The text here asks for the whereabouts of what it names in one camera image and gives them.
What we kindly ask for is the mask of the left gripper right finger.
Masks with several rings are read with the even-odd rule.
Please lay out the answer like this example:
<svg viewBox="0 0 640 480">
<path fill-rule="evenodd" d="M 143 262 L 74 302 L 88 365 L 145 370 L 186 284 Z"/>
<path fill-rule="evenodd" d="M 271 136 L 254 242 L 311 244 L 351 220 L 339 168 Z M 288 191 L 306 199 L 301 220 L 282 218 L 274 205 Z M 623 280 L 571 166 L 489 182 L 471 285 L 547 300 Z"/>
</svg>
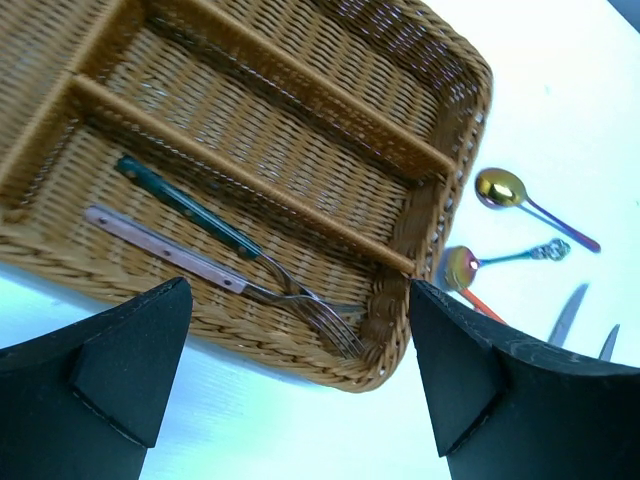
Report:
<svg viewBox="0 0 640 480">
<path fill-rule="evenodd" d="M 410 327 L 438 454 L 455 479 L 635 479 L 639 371 L 494 321 L 425 281 Z"/>
</svg>

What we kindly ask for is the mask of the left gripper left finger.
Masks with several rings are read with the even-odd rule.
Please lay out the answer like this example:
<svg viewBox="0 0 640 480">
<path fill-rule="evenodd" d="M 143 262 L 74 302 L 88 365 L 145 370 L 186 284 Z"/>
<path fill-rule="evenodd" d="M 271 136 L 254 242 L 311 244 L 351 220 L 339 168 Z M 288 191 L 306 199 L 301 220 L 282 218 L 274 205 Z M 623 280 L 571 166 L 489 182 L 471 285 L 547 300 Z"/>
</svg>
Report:
<svg viewBox="0 0 640 480">
<path fill-rule="evenodd" d="M 137 479 L 155 447 L 193 308 L 176 277 L 1 351 L 4 479 Z"/>
</svg>

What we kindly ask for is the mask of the knife with brown marbled handle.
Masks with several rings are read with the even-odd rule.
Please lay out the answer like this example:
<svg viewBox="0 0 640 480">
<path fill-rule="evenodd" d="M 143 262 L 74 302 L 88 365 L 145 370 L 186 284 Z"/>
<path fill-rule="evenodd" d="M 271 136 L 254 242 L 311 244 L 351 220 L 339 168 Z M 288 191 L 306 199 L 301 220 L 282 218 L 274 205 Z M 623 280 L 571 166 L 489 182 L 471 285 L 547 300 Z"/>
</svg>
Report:
<svg viewBox="0 0 640 480">
<path fill-rule="evenodd" d="M 564 345 L 588 288 L 588 283 L 580 284 L 570 295 L 549 334 L 549 344 L 557 347 Z"/>
</svg>

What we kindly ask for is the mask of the knife with green marbled handle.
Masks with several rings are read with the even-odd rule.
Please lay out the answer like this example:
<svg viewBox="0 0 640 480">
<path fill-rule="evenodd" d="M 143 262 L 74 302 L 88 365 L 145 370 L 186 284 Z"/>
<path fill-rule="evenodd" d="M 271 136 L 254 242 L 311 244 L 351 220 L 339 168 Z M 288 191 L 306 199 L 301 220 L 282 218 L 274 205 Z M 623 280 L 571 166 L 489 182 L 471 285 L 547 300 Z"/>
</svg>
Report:
<svg viewBox="0 0 640 480">
<path fill-rule="evenodd" d="M 615 348 L 617 336 L 619 333 L 619 329 L 620 329 L 619 324 L 615 324 L 612 327 L 599 353 L 599 356 L 598 356 L 599 360 L 606 361 L 606 362 L 609 362 L 611 360 L 611 357 Z"/>
</svg>

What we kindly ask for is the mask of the rainbow spoon ornate handle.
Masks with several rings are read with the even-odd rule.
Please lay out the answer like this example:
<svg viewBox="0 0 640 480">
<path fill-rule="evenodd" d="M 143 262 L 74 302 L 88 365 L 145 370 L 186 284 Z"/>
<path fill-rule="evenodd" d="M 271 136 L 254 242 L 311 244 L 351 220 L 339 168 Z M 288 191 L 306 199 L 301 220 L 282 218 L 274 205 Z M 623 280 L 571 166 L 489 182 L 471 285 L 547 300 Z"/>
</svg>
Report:
<svg viewBox="0 0 640 480">
<path fill-rule="evenodd" d="M 563 260 L 571 252 L 571 246 L 559 238 L 536 245 L 520 253 L 489 259 L 477 257 L 466 246 L 447 248 L 436 271 L 434 283 L 444 291 L 460 292 L 468 288 L 482 267 L 520 260 Z"/>
</svg>

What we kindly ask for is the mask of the fork with pink handle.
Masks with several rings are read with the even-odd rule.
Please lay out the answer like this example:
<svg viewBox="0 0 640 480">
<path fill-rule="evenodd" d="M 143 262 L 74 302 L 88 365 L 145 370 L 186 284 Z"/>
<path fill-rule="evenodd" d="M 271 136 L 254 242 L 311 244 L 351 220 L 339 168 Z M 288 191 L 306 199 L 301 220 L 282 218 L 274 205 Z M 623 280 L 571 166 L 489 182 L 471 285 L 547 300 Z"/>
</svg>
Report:
<svg viewBox="0 0 640 480">
<path fill-rule="evenodd" d="M 261 287 L 238 272 L 106 206 L 88 207 L 85 210 L 85 218 L 103 231 L 231 293 L 282 308 L 308 321 L 346 358 L 356 358 L 364 352 L 364 345 L 349 324 L 334 309 L 317 298 L 305 294 L 280 294 Z"/>
</svg>

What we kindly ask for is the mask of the rainbow spoon plain handle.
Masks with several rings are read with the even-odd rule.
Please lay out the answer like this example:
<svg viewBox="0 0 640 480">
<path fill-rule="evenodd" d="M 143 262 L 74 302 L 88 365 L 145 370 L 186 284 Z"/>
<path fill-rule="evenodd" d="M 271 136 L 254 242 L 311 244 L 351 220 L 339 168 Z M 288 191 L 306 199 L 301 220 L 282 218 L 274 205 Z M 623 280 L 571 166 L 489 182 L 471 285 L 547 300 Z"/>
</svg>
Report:
<svg viewBox="0 0 640 480">
<path fill-rule="evenodd" d="M 587 250 L 595 254 L 601 252 L 601 245 L 596 240 L 560 220 L 535 202 L 529 196 L 522 180 L 508 170 L 502 168 L 481 170 L 476 176 L 474 189 L 479 200 L 493 209 L 521 207 L 524 204 L 529 204 Z"/>
</svg>

